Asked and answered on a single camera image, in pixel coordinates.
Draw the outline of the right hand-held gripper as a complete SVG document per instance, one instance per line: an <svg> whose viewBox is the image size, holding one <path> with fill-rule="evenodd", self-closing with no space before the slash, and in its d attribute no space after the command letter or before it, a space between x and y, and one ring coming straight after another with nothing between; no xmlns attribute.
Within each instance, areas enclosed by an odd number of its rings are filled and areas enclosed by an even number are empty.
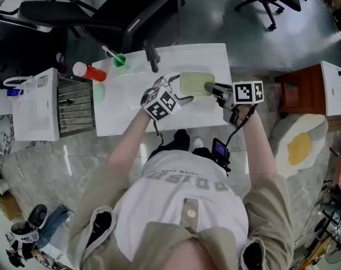
<svg viewBox="0 0 341 270"><path fill-rule="evenodd" d="M262 81L234 82L232 85L206 82L205 90L216 97L223 108L223 118L234 127L240 125L239 105L250 107L264 101Z"/></svg>

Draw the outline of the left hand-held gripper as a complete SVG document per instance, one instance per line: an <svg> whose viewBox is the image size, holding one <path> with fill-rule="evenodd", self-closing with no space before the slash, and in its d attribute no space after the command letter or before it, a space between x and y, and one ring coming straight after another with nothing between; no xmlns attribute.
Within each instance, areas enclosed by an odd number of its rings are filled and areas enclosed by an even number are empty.
<svg viewBox="0 0 341 270"><path fill-rule="evenodd" d="M176 113L194 100L193 96L178 97L172 90L171 83L179 78L179 72L167 73L143 93L140 105L154 121Z"/></svg>

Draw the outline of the pale green plastic tray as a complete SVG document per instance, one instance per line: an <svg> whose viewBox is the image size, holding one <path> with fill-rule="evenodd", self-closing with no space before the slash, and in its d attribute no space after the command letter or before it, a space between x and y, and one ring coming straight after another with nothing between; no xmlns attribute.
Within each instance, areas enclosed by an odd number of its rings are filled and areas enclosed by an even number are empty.
<svg viewBox="0 0 341 270"><path fill-rule="evenodd" d="M180 91L187 96L209 96L205 90L206 83L214 83L215 76L205 72L180 73Z"/></svg>

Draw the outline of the person's right forearm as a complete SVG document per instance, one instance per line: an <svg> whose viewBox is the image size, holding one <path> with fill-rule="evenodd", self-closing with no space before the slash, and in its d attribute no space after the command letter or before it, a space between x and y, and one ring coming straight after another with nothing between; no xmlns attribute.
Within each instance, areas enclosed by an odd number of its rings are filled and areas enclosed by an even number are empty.
<svg viewBox="0 0 341 270"><path fill-rule="evenodd" d="M239 108L239 117L245 122L243 131L248 155L251 191L254 191L273 185L277 178L277 172L261 118L256 111L247 116L249 112L250 108L247 106Z"/></svg>

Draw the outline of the person's left forearm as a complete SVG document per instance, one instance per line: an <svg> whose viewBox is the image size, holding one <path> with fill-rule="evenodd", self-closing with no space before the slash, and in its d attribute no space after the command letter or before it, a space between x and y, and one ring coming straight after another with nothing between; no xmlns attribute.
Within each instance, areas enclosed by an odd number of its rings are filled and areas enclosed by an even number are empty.
<svg viewBox="0 0 341 270"><path fill-rule="evenodd" d="M141 108L122 134L107 160L107 166L113 173L129 176L150 121L151 117Z"/></svg>

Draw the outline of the pale green oval object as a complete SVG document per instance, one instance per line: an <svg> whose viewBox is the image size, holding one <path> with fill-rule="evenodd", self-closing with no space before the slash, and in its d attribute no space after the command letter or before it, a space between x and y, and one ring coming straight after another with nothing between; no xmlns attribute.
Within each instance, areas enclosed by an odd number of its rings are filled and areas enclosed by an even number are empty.
<svg viewBox="0 0 341 270"><path fill-rule="evenodd" d="M105 86L103 83L98 83L93 86L93 101L98 104L104 100L105 97Z"/></svg>

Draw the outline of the black sink faucet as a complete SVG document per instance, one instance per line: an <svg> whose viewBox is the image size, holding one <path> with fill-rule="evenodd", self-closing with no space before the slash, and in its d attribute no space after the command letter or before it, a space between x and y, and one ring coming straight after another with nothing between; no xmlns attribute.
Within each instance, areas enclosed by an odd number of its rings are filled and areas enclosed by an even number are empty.
<svg viewBox="0 0 341 270"><path fill-rule="evenodd" d="M149 40L143 41L143 48L146 52L147 61L150 63L152 71L154 73L157 73L158 72L158 63L160 62L161 58L160 58L159 54L157 53L156 48L154 47L152 42Z"/></svg>

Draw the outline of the person's black trousers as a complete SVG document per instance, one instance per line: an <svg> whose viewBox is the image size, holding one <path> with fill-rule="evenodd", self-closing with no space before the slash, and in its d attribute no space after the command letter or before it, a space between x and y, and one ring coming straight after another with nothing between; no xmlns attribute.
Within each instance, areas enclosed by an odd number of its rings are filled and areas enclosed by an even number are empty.
<svg viewBox="0 0 341 270"><path fill-rule="evenodd" d="M149 159L158 154L161 151L189 151L190 149L190 136L185 129L179 129L174 134L174 139L167 145L161 145L155 149L149 156ZM216 162L215 158L211 154L210 150L206 147L197 148L192 151L193 154L201 156L203 158L208 158L213 162Z"/></svg>

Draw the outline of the large white sink basin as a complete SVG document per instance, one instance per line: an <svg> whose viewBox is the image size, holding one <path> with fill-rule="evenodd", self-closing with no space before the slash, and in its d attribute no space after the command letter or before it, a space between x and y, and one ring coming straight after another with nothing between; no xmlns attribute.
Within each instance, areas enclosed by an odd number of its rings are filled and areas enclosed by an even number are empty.
<svg viewBox="0 0 341 270"><path fill-rule="evenodd" d="M97 136L122 134L140 109L144 91L160 76L171 72L205 72L215 82L231 84L228 54L223 43L186 44L157 49L161 60L154 73L145 51L127 53L126 67L115 67L111 58L94 62L107 74L104 98L94 103ZM198 96L175 114L157 122L161 131L224 125L222 108L212 96Z"/></svg>

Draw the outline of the wooden cabinet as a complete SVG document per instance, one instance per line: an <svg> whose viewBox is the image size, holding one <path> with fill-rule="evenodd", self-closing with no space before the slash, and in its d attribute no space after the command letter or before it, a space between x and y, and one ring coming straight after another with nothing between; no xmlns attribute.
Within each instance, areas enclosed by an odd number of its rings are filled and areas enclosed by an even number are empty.
<svg viewBox="0 0 341 270"><path fill-rule="evenodd" d="M277 76L281 86L280 113L326 114L325 87L320 64Z"/></svg>

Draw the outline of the fried egg cushion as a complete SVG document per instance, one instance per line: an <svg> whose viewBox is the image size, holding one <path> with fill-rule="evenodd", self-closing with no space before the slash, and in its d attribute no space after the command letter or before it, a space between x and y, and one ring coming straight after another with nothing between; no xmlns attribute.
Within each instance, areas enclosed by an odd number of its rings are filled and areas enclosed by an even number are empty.
<svg viewBox="0 0 341 270"><path fill-rule="evenodd" d="M322 150L328 121L319 114L289 114L274 126L269 143L278 174L289 178L314 165Z"/></svg>

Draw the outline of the white cabinet sink basin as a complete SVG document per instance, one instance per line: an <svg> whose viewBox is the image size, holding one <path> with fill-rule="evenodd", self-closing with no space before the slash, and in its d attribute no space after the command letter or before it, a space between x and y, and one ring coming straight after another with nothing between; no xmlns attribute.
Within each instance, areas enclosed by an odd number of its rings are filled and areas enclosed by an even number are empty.
<svg viewBox="0 0 341 270"><path fill-rule="evenodd" d="M341 67L320 62L325 90L326 116L341 115Z"/></svg>

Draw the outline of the large black office chair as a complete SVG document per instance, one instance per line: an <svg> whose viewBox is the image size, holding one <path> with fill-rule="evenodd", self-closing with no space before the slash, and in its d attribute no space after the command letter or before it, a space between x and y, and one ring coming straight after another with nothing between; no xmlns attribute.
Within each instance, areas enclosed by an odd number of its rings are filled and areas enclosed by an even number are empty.
<svg viewBox="0 0 341 270"><path fill-rule="evenodd" d="M81 0L19 1L9 10L1 7L0 14L8 21L20 18L28 26L78 26L98 43L126 54L149 47L184 5L184 0L106 0L95 9Z"/></svg>

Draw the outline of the marble pattern slab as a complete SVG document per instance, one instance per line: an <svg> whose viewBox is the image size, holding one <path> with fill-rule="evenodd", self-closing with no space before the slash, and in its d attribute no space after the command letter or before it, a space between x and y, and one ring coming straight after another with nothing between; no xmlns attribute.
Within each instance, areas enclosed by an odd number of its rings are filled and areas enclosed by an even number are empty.
<svg viewBox="0 0 341 270"><path fill-rule="evenodd" d="M0 155L10 154L14 142L13 115L0 115Z"/></svg>

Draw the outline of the black white headset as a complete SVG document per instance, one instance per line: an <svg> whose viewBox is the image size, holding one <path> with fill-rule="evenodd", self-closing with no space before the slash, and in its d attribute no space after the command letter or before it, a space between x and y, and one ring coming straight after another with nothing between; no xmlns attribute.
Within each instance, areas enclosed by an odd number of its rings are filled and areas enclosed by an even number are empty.
<svg viewBox="0 0 341 270"><path fill-rule="evenodd" d="M37 205L29 214L27 220L17 222L11 226L7 235L11 250L9 257L23 258L23 251L31 252L40 238L39 230L43 228L48 216L45 205Z"/></svg>

